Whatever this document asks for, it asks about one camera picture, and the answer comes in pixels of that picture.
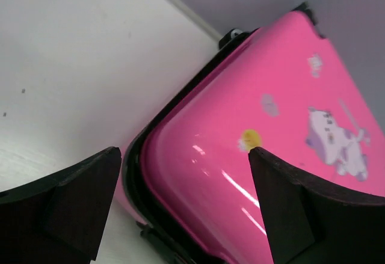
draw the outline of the yellow circle print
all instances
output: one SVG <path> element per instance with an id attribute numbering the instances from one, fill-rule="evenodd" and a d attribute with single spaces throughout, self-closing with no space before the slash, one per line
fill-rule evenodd
<path id="1" fill-rule="evenodd" d="M 262 145 L 262 139 L 256 130 L 248 129 L 242 134 L 242 138 L 239 140 L 239 148 L 245 152 L 250 152 L 255 147 Z"/>

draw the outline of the hard-shell suitcase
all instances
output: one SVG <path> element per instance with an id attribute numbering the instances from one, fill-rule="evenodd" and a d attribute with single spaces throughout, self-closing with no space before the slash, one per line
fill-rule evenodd
<path id="1" fill-rule="evenodd" d="M 292 260 L 269 244 L 248 161 L 256 147 L 346 191 L 385 195 L 385 137 L 308 6 L 237 33 L 123 161 L 118 197 L 167 263 Z"/>

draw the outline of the gray wall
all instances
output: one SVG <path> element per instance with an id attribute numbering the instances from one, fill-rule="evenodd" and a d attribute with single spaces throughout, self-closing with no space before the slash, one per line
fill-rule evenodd
<path id="1" fill-rule="evenodd" d="M 385 0 L 182 0 L 224 34 L 233 27 L 266 25 L 309 1 L 323 34 L 332 40 L 385 130 Z"/>

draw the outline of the sticker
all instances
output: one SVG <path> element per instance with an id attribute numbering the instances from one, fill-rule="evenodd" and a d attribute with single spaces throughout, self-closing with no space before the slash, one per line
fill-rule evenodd
<path id="1" fill-rule="evenodd" d="M 270 94 L 263 94 L 260 100 L 262 109 L 270 116 L 276 117 L 279 115 L 278 105 L 275 103 L 273 96 Z"/>
<path id="2" fill-rule="evenodd" d="M 309 63 L 312 76 L 314 78 L 319 78 L 323 65 L 321 57 L 318 54 L 313 54 L 311 58 L 307 59 L 307 62 Z"/>
<path id="3" fill-rule="evenodd" d="M 245 130 L 242 137 L 238 140 L 238 147 L 242 152 L 250 152 L 255 147 L 262 145 L 262 139 L 257 131 Z"/>
<path id="4" fill-rule="evenodd" d="M 326 165 L 333 166 L 340 176 L 350 174 L 359 182 L 368 178 L 368 157 L 362 153 L 361 142 L 370 143 L 366 129 L 357 126 L 356 121 L 342 103 L 357 129 L 357 135 L 337 124 L 331 112 L 309 108 L 309 133 L 306 144 L 312 148 L 320 160 Z"/>

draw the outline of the black hinge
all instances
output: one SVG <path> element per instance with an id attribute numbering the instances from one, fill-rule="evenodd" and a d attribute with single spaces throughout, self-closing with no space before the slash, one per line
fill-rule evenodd
<path id="1" fill-rule="evenodd" d="M 166 243 L 166 241 L 160 236 L 160 234 L 150 226 L 144 226 L 140 233 L 140 236 L 148 241 L 156 252 L 163 258 L 168 264 L 188 264 L 174 249 Z"/>

